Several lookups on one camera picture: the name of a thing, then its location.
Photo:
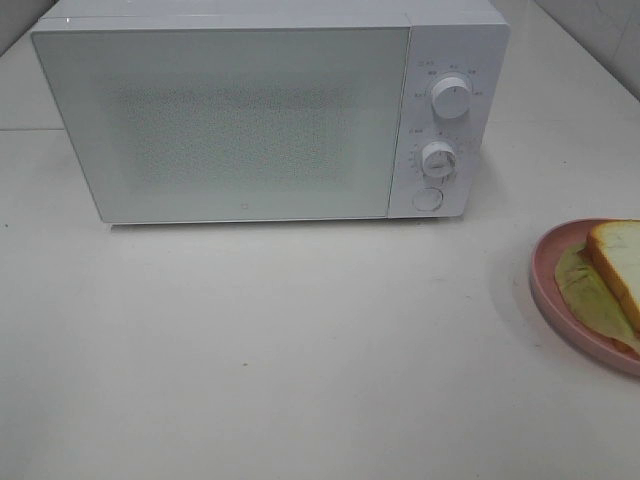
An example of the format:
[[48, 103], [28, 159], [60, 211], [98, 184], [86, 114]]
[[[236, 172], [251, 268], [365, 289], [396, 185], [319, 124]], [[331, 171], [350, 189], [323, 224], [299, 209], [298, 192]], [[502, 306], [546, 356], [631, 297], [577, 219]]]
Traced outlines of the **round white door button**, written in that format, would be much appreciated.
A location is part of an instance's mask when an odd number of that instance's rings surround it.
[[412, 198], [412, 205], [416, 211], [434, 212], [443, 203], [444, 195], [439, 188], [427, 187], [418, 191]]

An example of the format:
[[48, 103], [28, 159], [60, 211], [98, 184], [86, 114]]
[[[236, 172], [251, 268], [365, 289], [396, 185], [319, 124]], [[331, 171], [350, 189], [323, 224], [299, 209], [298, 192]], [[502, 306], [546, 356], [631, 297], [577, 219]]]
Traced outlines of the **pink round plate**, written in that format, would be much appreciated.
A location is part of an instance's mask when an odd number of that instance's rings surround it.
[[547, 324], [569, 345], [607, 368], [639, 377], [639, 356], [622, 352], [608, 338], [589, 330], [568, 309], [555, 281], [561, 254], [584, 241], [605, 218], [588, 218], [559, 224], [545, 232], [531, 254], [529, 283], [532, 298]]

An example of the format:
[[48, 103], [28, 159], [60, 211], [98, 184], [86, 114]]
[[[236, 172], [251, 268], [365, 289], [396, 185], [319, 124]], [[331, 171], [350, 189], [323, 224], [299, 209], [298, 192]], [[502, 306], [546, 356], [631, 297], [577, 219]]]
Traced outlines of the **white bread sandwich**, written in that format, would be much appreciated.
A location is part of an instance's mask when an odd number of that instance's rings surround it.
[[639, 221], [599, 223], [586, 237], [586, 250], [634, 332], [639, 334]]

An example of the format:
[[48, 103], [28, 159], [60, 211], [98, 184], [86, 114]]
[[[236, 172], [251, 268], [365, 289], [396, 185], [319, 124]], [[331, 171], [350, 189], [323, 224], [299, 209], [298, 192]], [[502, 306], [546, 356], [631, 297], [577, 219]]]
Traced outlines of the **lower white timer knob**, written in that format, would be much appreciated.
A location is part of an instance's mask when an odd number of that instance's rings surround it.
[[452, 146], [444, 141], [425, 145], [420, 153], [421, 169], [430, 178], [445, 178], [455, 171], [456, 155]]

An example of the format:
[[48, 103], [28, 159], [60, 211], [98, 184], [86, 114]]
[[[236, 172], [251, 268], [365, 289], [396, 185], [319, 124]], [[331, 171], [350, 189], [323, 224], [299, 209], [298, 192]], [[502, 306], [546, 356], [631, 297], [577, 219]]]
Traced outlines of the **upper white power knob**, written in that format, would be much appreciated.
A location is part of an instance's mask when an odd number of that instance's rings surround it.
[[431, 106], [440, 118], [456, 119], [470, 108], [472, 84], [466, 76], [449, 72], [433, 83], [430, 96]]

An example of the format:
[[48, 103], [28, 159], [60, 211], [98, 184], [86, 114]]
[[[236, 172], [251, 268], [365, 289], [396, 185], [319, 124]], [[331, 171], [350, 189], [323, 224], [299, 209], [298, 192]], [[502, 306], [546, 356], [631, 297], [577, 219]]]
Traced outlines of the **white microwave oven body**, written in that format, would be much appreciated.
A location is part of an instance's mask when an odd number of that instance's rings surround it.
[[[405, 28], [409, 32], [388, 210], [379, 218], [455, 217], [465, 209], [510, 29], [487, 1], [60, 1], [35, 24], [38, 32], [244, 31]], [[469, 110], [446, 120], [431, 106], [430, 90], [457, 72], [472, 84]], [[455, 171], [424, 175], [422, 148], [449, 143]], [[416, 211], [413, 196], [439, 188], [442, 206]], [[209, 222], [269, 222], [297, 219]]]

